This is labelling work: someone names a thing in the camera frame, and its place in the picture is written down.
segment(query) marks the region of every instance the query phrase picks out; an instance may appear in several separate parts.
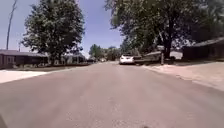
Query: roof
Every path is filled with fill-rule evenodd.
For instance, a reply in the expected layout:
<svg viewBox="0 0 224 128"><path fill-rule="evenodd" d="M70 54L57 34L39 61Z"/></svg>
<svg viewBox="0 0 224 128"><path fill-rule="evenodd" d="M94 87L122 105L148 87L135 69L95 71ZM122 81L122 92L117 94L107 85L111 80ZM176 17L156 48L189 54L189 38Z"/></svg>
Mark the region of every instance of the roof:
<svg viewBox="0 0 224 128"><path fill-rule="evenodd" d="M208 40L202 43L196 43L195 45L192 45L190 47L202 47L206 45L216 44L216 43L224 43L224 37L216 38L213 40Z"/></svg>
<svg viewBox="0 0 224 128"><path fill-rule="evenodd" d="M19 52L17 50L4 50L0 49L0 54L10 56L30 56L30 57L47 57L46 55L33 53L33 52Z"/></svg>

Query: tree trunk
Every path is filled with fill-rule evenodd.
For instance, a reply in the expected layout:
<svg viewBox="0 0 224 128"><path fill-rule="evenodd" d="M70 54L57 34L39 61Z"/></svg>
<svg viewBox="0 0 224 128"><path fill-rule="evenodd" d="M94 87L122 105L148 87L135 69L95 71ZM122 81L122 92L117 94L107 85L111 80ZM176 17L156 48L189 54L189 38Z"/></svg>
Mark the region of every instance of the tree trunk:
<svg viewBox="0 0 224 128"><path fill-rule="evenodd" d="M61 61L61 54L58 54L58 62L59 62L59 64L62 64L62 61Z"/></svg>
<svg viewBox="0 0 224 128"><path fill-rule="evenodd" d="M54 66L55 59L51 59L51 66Z"/></svg>
<svg viewBox="0 0 224 128"><path fill-rule="evenodd" d="M172 40L167 41L166 43L167 44L166 44L166 47L165 47L165 58L170 58Z"/></svg>

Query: utility pole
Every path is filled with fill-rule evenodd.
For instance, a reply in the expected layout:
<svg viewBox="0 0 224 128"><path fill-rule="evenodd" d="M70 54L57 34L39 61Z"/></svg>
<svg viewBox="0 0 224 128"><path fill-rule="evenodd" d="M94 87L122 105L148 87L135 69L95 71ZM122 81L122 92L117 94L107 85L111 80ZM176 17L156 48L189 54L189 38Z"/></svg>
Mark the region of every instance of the utility pole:
<svg viewBox="0 0 224 128"><path fill-rule="evenodd" d="M19 52L20 52L20 48L21 48L21 43L19 42Z"/></svg>
<svg viewBox="0 0 224 128"><path fill-rule="evenodd" d="M16 10L16 4L18 0L15 0L13 5L12 5L12 12L10 13L10 18L9 18L9 26L8 26L8 32L7 32L7 42L6 42L6 50L9 49L9 36L10 36L10 30L11 30L11 25L12 25L12 19L14 15L14 11Z"/></svg>

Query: street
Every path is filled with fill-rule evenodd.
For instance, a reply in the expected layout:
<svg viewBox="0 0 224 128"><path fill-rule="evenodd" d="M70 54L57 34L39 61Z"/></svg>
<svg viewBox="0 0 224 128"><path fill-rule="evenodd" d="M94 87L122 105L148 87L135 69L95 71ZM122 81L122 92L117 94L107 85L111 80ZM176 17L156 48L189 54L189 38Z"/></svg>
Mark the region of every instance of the street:
<svg viewBox="0 0 224 128"><path fill-rule="evenodd" d="M117 63L0 84L1 128L223 128L224 92Z"/></svg>

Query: car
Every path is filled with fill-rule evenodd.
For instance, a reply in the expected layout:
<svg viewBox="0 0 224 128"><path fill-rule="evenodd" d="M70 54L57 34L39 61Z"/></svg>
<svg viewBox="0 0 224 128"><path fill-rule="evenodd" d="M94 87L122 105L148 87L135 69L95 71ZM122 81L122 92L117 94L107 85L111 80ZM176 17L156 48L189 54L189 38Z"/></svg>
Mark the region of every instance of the car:
<svg viewBox="0 0 224 128"><path fill-rule="evenodd" d="M134 64L134 63L135 63L134 56L132 56L132 55L124 54L120 57L120 61L119 61L120 65L122 65L122 64Z"/></svg>
<svg viewBox="0 0 224 128"><path fill-rule="evenodd" d="M105 58L100 59L101 62L106 62L107 60Z"/></svg>

